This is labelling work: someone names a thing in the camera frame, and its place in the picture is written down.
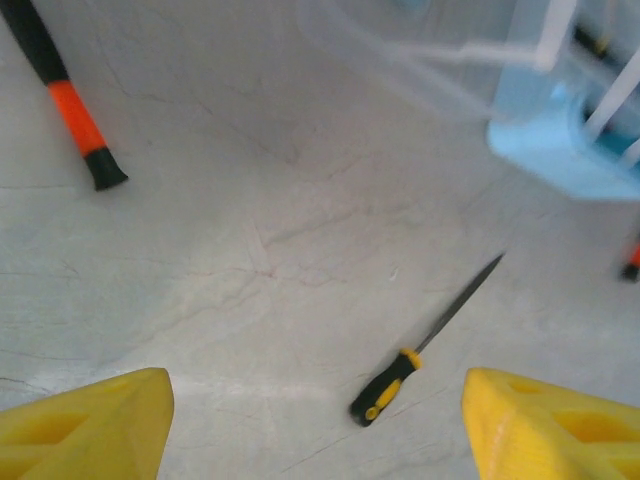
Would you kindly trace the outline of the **orange black screwdriver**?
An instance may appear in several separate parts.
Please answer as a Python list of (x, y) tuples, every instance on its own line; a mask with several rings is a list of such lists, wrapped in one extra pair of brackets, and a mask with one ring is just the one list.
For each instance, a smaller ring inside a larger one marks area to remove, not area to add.
[(94, 188), (105, 191), (128, 180), (74, 87), (58, 49), (31, 0), (0, 0), (0, 15), (28, 62), (47, 88)]
[(631, 283), (640, 282), (640, 240), (635, 243), (631, 255), (623, 265), (620, 279)]

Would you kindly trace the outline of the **clear plastic tool box lid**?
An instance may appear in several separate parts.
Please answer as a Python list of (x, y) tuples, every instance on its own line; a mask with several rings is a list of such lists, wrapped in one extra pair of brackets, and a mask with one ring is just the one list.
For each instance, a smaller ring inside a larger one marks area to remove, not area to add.
[[(507, 67), (564, 78), (592, 71), (605, 93), (640, 53), (640, 0), (297, 0), (303, 35), (404, 100), (453, 119), (509, 122), (494, 105)], [(611, 38), (596, 58), (577, 23)]]

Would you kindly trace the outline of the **yellow-handled screwdriver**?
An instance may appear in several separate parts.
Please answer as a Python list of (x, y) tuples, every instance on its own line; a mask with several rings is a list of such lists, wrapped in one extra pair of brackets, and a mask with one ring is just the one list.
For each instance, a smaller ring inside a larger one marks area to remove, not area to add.
[(608, 34), (596, 35), (587, 26), (577, 23), (573, 30), (573, 42), (595, 56), (605, 58), (608, 55), (611, 38)]

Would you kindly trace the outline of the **yellow black handle file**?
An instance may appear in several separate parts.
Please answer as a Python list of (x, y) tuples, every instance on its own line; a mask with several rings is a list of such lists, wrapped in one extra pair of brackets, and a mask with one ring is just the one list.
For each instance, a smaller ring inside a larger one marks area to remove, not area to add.
[(348, 408), (357, 425), (370, 426), (396, 398), (406, 379), (422, 367), (421, 352), (485, 283), (503, 257), (504, 253), (500, 253), (486, 264), (437, 317), (424, 339), (415, 348), (400, 349), (393, 361), (361, 390)]

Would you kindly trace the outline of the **blue plastic tool box base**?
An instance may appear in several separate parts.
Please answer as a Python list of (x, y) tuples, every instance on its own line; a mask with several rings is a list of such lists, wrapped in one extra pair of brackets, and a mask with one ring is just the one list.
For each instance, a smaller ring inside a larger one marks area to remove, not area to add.
[(507, 67), (494, 105), (514, 119), (489, 122), (491, 151), (566, 195), (587, 201), (640, 201), (640, 146), (635, 163), (623, 159), (640, 140), (640, 88), (599, 136), (585, 122), (609, 80), (571, 69), (564, 78)]

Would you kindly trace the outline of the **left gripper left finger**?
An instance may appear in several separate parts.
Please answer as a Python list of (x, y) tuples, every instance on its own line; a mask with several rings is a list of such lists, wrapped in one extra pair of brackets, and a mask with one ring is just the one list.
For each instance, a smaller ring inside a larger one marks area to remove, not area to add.
[(174, 414), (146, 368), (0, 412), (0, 480), (156, 480)]

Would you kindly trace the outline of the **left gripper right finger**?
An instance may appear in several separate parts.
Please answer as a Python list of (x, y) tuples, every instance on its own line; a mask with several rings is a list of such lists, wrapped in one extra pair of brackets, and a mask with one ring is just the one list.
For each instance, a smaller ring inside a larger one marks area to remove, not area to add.
[(640, 480), (640, 408), (489, 368), (462, 414), (481, 480)]

